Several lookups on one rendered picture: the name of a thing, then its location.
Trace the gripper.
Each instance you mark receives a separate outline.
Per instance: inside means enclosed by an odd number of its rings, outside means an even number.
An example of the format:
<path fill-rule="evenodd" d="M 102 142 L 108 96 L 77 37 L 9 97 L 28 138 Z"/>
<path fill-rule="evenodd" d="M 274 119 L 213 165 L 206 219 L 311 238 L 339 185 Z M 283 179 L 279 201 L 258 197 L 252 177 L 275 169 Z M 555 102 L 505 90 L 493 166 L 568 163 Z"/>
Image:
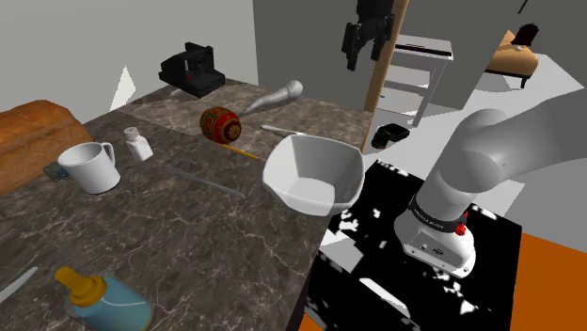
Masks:
<path fill-rule="evenodd" d="M 385 43 L 390 40 L 395 16 L 392 13 L 394 0 L 357 0 L 357 24 L 345 27 L 341 51 L 347 59 L 347 69 L 354 71 L 357 58 L 366 41 L 362 27 L 373 24 L 373 49 L 371 60 L 378 61 Z"/>

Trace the white side table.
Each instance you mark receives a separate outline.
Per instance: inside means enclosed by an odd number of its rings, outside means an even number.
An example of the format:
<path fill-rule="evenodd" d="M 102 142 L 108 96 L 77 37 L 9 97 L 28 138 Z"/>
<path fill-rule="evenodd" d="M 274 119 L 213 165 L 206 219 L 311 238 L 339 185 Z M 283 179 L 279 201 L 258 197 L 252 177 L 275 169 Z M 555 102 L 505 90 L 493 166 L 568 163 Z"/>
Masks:
<path fill-rule="evenodd" d="M 452 44 L 449 40 L 424 37 L 398 36 L 384 85 L 380 92 L 378 109 L 401 113 L 412 117 L 408 121 L 418 127 L 424 112 L 436 91 L 437 84 L 448 64 L 453 62 Z M 394 97 L 402 99 L 407 93 L 420 97 L 418 107 L 407 109 L 407 100 L 392 104 Z"/>

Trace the black box on floor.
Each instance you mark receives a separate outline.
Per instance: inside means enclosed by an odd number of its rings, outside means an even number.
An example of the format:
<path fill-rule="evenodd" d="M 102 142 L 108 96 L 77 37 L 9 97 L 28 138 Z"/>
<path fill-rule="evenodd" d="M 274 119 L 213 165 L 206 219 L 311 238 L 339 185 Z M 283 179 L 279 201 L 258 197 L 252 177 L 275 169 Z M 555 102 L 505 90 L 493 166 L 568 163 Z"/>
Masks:
<path fill-rule="evenodd" d="M 384 150 L 388 142 L 399 142 L 410 134 L 409 130 L 396 123 L 390 123 L 377 128 L 371 145 L 373 148 Z"/>

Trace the grey club-shaped tool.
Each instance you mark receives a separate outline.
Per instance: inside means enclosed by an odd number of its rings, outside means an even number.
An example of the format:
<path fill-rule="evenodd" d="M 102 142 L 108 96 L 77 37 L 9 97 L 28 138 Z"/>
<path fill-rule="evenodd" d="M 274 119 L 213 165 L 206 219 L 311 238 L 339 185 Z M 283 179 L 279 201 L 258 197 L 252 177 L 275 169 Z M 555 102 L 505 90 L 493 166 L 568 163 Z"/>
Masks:
<path fill-rule="evenodd" d="M 274 106 L 284 102 L 291 102 L 301 96 L 303 89 L 303 85 L 299 81 L 292 80 L 285 86 L 252 102 L 242 111 L 240 111 L 238 116 L 243 117 L 255 112 L 259 112 L 265 106 Z"/>

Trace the grey metal utensil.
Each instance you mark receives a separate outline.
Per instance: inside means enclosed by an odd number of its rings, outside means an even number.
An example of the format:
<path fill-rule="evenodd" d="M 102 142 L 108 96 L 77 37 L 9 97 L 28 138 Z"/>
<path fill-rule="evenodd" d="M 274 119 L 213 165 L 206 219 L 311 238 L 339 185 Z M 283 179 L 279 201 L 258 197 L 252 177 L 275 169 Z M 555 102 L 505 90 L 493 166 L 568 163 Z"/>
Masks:
<path fill-rule="evenodd" d="M 261 126 L 261 129 L 262 130 L 265 130 L 267 132 L 270 132 L 270 133 L 273 133 L 273 134 L 279 134 L 279 135 L 282 135 L 282 136 L 287 136 L 288 134 L 306 135 L 306 134 L 301 133 L 301 132 L 292 131 L 292 130 L 286 130 L 286 129 L 281 129 L 281 128 L 270 126 L 270 125 L 262 125 Z"/>

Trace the white angular bowl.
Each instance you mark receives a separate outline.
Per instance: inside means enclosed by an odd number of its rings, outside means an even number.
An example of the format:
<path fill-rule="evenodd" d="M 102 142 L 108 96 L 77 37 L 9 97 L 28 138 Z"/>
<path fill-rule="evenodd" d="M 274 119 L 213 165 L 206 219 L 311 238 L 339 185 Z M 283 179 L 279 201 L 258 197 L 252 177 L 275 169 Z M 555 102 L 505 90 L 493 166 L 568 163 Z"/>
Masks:
<path fill-rule="evenodd" d="M 352 207 L 365 180 L 360 150 L 338 140 L 290 135 L 271 151 L 262 185 L 300 213 L 328 216 Z"/>

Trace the yellow pencil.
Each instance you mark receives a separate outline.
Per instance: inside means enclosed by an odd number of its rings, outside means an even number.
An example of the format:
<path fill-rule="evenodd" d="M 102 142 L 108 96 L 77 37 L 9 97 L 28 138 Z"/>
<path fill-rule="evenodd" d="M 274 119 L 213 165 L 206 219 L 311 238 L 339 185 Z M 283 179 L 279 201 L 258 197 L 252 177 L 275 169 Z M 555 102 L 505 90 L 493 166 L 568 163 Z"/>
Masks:
<path fill-rule="evenodd" d="M 239 154 L 242 154 L 242 155 L 244 155 L 244 156 L 250 157 L 250 158 L 252 158 L 252 159 L 255 159 L 255 160 L 258 160 L 258 161 L 261 161 L 261 162 L 266 162 L 266 160 L 265 160 L 265 159 L 263 159 L 263 158 L 261 158 L 261 157 L 259 157 L 259 156 L 253 155 L 253 154 L 251 154 L 251 153 L 249 153 L 249 152 L 246 152 L 246 151 L 243 151 L 243 150 L 239 150 L 239 149 L 237 149 L 237 148 L 235 148 L 235 147 L 231 147 L 231 146 L 229 146 L 229 145 L 226 145 L 226 144 L 219 144 L 219 143 L 215 143 L 215 144 L 216 144 L 216 145 L 218 145 L 218 146 L 220 146 L 220 147 L 223 147 L 223 148 L 225 148 L 225 149 L 228 149 L 228 150 L 231 150 L 231 151 L 237 152 L 237 153 L 239 153 Z"/>

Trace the red patterned egg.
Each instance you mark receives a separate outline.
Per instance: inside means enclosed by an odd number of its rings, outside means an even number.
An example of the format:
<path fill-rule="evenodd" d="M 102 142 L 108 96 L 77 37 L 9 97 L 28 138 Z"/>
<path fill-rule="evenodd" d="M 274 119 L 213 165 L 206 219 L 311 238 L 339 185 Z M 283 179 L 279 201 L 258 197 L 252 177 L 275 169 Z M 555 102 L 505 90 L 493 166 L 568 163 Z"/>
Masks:
<path fill-rule="evenodd" d="M 205 110 L 200 117 L 199 127 L 208 139 L 219 144 L 236 141 L 242 132 L 238 116 L 221 106 Z"/>

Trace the thin grey rod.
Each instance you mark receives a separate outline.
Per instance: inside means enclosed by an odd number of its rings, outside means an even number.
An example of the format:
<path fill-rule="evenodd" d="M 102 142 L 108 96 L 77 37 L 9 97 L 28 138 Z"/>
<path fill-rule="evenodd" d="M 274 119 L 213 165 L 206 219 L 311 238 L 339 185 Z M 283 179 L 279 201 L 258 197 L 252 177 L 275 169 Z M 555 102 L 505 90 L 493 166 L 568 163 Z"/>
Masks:
<path fill-rule="evenodd" d="M 229 189 L 228 187 L 222 186 L 220 184 L 217 184 L 217 183 L 214 183 L 214 182 L 211 182 L 211 181 L 206 181 L 204 179 L 198 178 L 198 177 L 196 177 L 196 176 L 194 176 L 192 174 L 188 174 L 186 172 L 183 172 L 183 171 L 181 171 L 181 170 L 179 170 L 177 168 L 171 167 L 169 165 L 166 165 L 165 166 L 165 169 L 168 170 L 168 171 L 170 171 L 170 172 L 172 172 L 172 173 L 174 173 L 174 174 L 183 176 L 183 177 L 185 177 L 185 178 L 187 178 L 187 179 L 189 179 L 191 181 L 196 181 L 196 182 L 199 182 L 199 183 L 202 183 L 202 184 L 206 184 L 208 186 L 211 186 L 211 187 L 213 187 L 215 189 L 221 190 L 222 192 L 224 192 L 226 194 L 229 194 L 229 195 L 232 195 L 234 197 L 238 197 L 238 198 L 241 198 L 241 199 L 246 198 L 246 196 L 244 194 L 240 193 L 240 192 L 237 192 L 235 190 Z"/>

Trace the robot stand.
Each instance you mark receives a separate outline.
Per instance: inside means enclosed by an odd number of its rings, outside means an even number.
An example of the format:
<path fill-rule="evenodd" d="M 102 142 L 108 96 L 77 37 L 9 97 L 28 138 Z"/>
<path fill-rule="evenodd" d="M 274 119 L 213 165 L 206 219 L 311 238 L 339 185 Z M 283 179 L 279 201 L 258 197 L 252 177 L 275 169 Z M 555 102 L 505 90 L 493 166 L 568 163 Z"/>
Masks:
<path fill-rule="evenodd" d="M 472 204 L 476 261 L 459 279 L 407 255 L 393 222 L 420 178 L 383 161 L 355 205 L 332 217 L 312 265 L 305 311 L 324 331 L 510 331 L 522 228 Z"/>

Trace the small white bottle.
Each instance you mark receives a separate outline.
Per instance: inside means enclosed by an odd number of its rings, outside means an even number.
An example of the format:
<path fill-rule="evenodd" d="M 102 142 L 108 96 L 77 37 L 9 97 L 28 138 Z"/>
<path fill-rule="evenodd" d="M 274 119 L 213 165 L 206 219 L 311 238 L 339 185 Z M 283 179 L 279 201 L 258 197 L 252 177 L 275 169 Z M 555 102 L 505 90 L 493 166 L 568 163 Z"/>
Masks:
<path fill-rule="evenodd" d="M 152 157 L 153 151 L 148 140 L 136 127 L 128 127 L 123 132 L 126 136 L 126 145 L 136 160 L 145 161 Z"/>

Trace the white mug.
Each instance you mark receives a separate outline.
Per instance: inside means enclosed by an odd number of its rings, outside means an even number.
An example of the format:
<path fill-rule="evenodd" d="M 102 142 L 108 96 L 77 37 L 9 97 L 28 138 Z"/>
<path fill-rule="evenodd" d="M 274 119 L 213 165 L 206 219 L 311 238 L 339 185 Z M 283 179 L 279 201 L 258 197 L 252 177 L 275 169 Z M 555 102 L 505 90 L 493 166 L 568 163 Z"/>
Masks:
<path fill-rule="evenodd" d="M 116 187 L 121 175 L 110 143 L 87 142 L 64 150 L 57 163 L 88 194 L 99 195 Z"/>

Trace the small grey blue card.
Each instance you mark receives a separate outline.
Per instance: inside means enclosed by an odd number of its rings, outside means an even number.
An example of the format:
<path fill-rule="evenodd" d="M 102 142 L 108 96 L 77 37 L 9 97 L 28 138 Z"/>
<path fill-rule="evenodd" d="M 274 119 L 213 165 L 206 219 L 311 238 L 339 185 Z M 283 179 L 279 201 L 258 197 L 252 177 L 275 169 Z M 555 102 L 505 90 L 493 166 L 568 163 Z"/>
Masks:
<path fill-rule="evenodd" d="M 57 163 L 51 163 L 42 170 L 54 182 L 63 181 L 70 177 L 70 174 Z"/>

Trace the brown bread loaf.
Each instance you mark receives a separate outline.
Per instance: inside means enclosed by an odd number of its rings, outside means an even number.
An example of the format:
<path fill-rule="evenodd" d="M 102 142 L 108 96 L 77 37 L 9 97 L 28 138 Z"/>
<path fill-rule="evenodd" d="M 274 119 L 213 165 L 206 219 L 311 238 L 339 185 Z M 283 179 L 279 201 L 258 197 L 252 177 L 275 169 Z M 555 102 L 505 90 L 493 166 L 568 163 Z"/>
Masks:
<path fill-rule="evenodd" d="M 67 108 L 53 102 L 0 112 L 0 197 L 41 177 L 64 150 L 92 140 Z"/>

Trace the blue bottle with yellow cap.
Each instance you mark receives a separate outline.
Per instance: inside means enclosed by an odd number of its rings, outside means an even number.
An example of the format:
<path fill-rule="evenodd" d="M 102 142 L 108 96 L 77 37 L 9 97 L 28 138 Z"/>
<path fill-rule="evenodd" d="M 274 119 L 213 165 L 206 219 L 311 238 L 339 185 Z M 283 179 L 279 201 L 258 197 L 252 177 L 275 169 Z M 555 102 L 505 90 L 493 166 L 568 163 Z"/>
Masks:
<path fill-rule="evenodd" d="M 151 303 L 113 276 L 62 267 L 55 279 L 69 290 L 66 313 L 89 331 L 147 331 L 151 324 Z"/>

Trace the grey flat blade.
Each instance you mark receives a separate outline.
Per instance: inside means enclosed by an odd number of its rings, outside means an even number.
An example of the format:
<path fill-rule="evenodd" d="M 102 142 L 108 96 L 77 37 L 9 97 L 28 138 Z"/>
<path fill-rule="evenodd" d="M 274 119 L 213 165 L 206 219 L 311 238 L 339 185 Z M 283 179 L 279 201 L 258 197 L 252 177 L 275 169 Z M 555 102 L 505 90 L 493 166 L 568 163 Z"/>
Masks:
<path fill-rule="evenodd" d="M 38 271 L 38 267 L 31 267 L 22 276 L 18 277 L 11 284 L 0 291 L 0 304 L 6 301 L 12 294 L 19 290 Z"/>

